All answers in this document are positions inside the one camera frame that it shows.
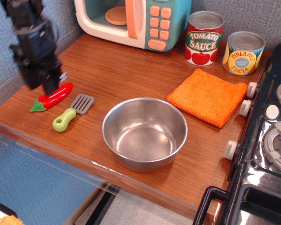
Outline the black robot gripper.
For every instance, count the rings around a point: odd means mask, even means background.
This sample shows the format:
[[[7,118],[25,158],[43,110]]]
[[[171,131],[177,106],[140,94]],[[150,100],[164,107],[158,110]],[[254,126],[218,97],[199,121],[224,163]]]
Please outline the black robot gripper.
[[[47,96],[59,88],[63,74],[57,59],[56,40],[51,21],[38,21],[30,25],[12,25],[19,44],[10,45],[20,73],[30,89],[43,85]]]

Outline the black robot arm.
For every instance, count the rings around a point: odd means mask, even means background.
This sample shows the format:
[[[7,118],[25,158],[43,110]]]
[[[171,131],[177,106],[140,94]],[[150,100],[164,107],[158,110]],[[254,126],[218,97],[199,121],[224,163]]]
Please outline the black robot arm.
[[[1,4],[18,38],[10,49],[23,79],[32,90],[43,86],[45,94],[51,95],[59,88],[62,63],[55,54],[52,22],[42,16],[42,1],[3,0]]]

